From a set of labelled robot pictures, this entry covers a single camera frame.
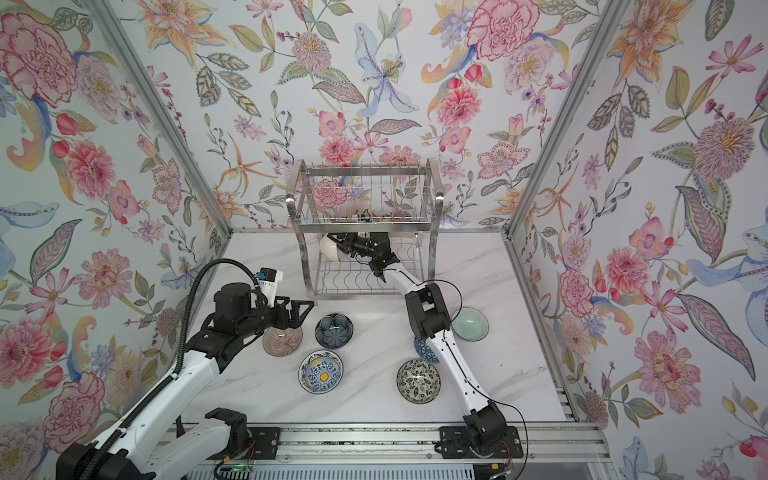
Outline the black white floral bowl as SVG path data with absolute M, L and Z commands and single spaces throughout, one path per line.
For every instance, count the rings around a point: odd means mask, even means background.
M 425 405 L 434 401 L 442 387 L 437 369 L 421 359 L 411 359 L 398 369 L 396 386 L 409 403 Z

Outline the pale green bowl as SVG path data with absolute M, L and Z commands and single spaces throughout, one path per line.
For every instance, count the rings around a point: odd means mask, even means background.
M 460 339 L 467 342 L 478 342 L 489 334 L 490 323 L 479 310 L 462 307 L 454 314 L 451 328 Z

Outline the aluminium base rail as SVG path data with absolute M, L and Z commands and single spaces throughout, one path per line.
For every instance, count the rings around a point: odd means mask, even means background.
M 608 463 L 608 445 L 594 424 L 579 422 L 513 422 L 503 440 L 472 447 L 467 428 L 459 423 L 250 423 L 251 428 L 280 429 L 276 457 L 261 462 L 408 463 L 523 462 Z

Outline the blue geometric red bowl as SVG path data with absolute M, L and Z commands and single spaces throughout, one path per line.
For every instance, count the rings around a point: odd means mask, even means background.
M 439 362 L 437 355 L 424 340 L 415 337 L 413 339 L 413 346 L 415 352 L 423 361 L 430 364 L 437 364 Z

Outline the pink striped bowl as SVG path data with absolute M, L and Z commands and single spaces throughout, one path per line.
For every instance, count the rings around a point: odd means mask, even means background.
M 273 357 L 291 355 L 301 345 L 303 331 L 300 328 L 268 328 L 262 337 L 264 351 Z

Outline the blue yellow patterned bowl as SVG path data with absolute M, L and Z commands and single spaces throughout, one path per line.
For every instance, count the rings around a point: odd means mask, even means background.
M 298 369 L 298 381 L 304 391 L 321 395 L 334 390 L 343 379 L 342 359 L 329 350 L 307 355 Z

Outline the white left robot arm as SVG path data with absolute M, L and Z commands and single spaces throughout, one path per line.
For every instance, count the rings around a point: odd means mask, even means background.
M 176 366 L 117 423 L 75 443 L 56 463 L 58 479 L 180 479 L 200 462 L 234 458 L 256 445 L 245 414 L 216 407 L 165 446 L 171 423 L 252 341 L 268 329 L 297 329 L 315 304 L 277 296 L 268 283 L 230 283 L 214 311 L 182 347 Z

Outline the stainless steel dish rack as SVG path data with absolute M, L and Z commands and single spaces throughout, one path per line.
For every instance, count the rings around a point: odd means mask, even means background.
M 322 257 L 319 242 L 330 233 L 387 232 L 400 262 L 415 281 L 436 273 L 437 243 L 446 189 L 438 163 L 424 165 L 352 167 L 296 163 L 289 174 L 286 205 L 299 246 L 302 277 L 315 298 L 342 299 L 353 295 L 390 295 L 392 281 L 376 277 L 366 257 L 340 262 Z

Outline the cream white bowl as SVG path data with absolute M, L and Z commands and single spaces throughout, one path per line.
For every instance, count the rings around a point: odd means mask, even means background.
M 336 242 L 328 235 L 323 235 L 319 242 L 320 253 L 323 258 L 330 262 L 340 262 L 340 250 Z

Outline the dark petal pattern bowl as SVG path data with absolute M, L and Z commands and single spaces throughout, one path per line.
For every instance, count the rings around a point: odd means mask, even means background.
M 323 316 L 314 331 L 316 341 L 326 349 L 338 349 L 345 346 L 353 337 L 354 324 L 342 313 Z

